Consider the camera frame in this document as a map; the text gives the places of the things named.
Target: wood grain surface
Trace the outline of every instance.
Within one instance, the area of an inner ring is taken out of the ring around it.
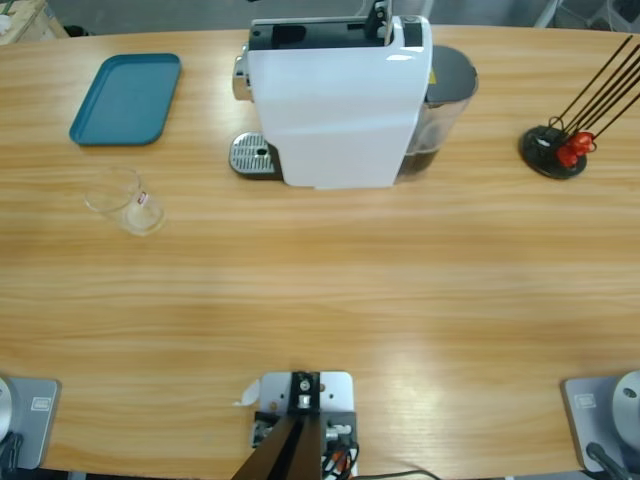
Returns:
[[[480,88],[427,175],[392,189],[243,180],[259,129],[231,92],[245,31],[0,49],[0,369],[63,385],[46,466],[230,478],[250,449],[245,387],[346,370],[362,473],[446,478],[575,469],[560,382],[640,368],[640,107],[586,172],[520,160],[622,36],[438,27]],[[175,52],[162,137],[80,148],[69,126],[100,64]],[[137,238],[90,212],[88,179],[136,168],[167,223]]]

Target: gray floor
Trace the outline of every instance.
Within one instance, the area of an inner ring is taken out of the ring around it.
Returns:
[[[81,25],[100,35],[247,28],[254,18],[353,15],[362,1],[49,0],[49,4],[63,24]],[[434,24],[531,26],[546,4],[547,0],[436,0],[430,20]]]

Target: blue tray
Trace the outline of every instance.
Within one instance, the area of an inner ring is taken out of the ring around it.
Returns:
[[[162,134],[180,76],[172,53],[116,55],[98,70],[69,136],[78,145],[145,145]]]

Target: drinking glass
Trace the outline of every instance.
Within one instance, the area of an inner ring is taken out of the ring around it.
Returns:
[[[89,186],[84,201],[91,210],[133,235],[149,235],[164,222],[162,206],[151,196],[140,175],[130,168],[110,167],[101,172]]]

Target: small paper scrap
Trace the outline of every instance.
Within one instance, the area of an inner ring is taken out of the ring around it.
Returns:
[[[253,405],[260,398],[260,380],[256,380],[242,393],[242,400],[233,402],[234,407],[248,407]]]

